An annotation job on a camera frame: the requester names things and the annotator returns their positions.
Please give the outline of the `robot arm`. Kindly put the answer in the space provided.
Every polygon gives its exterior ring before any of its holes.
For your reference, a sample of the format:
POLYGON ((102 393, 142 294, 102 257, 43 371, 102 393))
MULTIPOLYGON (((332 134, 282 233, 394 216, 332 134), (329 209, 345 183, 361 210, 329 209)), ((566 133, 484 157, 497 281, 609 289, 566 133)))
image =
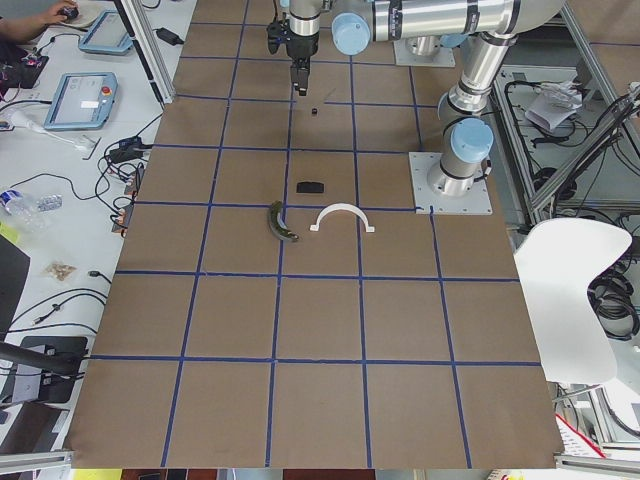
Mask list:
POLYGON ((332 7, 331 0, 292 0, 287 6, 286 51, 292 60, 291 83, 300 96, 308 92, 311 58, 318 51, 320 16, 332 7))
POLYGON ((336 48, 357 55, 372 42, 450 34, 478 38, 457 85, 439 106, 439 116, 471 116, 486 106, 492 83, 517 35, 556 15, 562 1, 445 0, 340 1, 332 19, 336 48))

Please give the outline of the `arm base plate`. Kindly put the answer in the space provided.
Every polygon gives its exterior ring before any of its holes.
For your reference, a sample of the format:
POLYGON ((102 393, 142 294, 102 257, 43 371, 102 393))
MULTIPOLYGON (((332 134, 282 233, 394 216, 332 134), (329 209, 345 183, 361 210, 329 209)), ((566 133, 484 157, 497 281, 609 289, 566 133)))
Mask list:
POLYGON ((438 36, 423 36, 395 41, 395 63, 399 66, 454 68, 452 48, 441 45, 438 36))
POLYGON ((417 214, 483 216, 493 213, 481 164, 468 178, 449 176, 439 152, 410 152, 409 163, 417 214))

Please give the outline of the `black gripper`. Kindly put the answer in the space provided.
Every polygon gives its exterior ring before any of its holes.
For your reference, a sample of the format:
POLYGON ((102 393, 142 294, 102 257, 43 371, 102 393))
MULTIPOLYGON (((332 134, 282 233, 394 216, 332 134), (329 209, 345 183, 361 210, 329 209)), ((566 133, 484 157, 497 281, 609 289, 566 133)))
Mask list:
POLYGON ((287 55, 292 60, 291 83, 300 96, 308 94, 310 59, 318 51, 319 33, 310 36, 289 32, 286 35, 287 55))

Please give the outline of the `person hand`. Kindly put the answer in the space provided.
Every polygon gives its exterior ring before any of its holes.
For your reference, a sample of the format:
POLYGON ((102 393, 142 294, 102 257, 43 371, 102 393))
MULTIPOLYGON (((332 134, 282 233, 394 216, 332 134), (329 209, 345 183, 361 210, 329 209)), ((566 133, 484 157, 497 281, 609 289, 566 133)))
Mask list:
POLYGON ((74 20, 79 15, 79 8, 75 1, 63 0, 52 4, 43 14, 43 21, 47 25, 64 23, 74 20))

